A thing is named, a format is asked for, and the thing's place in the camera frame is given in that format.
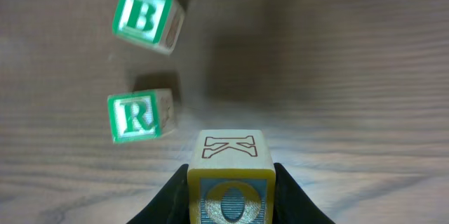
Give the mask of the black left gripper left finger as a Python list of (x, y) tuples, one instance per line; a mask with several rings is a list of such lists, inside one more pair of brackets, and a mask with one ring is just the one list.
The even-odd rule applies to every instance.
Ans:
[(188, 164), (183, 164), (127, 224), (189, 224)]

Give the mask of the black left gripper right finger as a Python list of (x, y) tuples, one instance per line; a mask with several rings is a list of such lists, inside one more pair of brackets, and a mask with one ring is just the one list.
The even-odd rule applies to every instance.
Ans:
[(286, 168), (275, 163), (273, 224), (335, 224), (307, 196)]

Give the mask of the yellow O block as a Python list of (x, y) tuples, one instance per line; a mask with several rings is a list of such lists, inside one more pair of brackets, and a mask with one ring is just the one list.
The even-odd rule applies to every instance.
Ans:
[(260, 130), (202, 130), (187, 183), (191, 223), (273, 221), (276, 171)]

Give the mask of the green R block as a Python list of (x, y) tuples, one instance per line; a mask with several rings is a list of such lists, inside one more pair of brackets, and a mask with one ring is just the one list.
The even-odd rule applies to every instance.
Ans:
[(160, 138), (176, 127), (169, 88), (110, 95), (107, 106), (116, 144)]

